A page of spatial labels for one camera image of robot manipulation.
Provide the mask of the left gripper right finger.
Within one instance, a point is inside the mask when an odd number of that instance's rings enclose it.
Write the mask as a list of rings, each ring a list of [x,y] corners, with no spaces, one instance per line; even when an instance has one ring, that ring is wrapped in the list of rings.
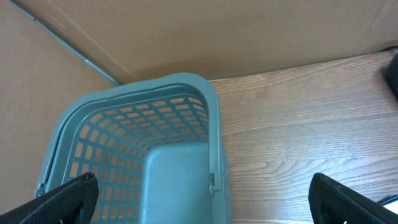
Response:
[[[308,201],[314,224],[397,224],[397,214],[322,173],[314,174]]]

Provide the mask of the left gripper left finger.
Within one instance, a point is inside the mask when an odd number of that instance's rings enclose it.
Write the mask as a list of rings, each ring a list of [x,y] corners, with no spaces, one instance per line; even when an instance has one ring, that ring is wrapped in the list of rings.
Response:
[[[95,211],[98,195],[96,176],[92,172],[87,172],[2,214],[1,223],[89,223]]]

